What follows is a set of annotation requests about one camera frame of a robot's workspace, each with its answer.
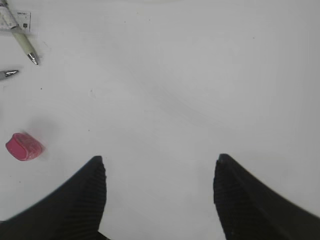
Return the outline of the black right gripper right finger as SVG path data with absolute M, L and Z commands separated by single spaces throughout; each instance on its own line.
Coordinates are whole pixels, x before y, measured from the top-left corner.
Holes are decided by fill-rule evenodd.
M 213 202 L 228 240 L 318 240 L 320 218 L 282 197 L 222 153 Z

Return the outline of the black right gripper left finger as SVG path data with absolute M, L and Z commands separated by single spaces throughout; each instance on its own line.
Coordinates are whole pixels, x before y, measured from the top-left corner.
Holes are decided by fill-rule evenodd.
M 95 156 L 47 197 L 3 221 L 0 238 L 105 240 L 99 228 L 106 202 L 106 169 Z

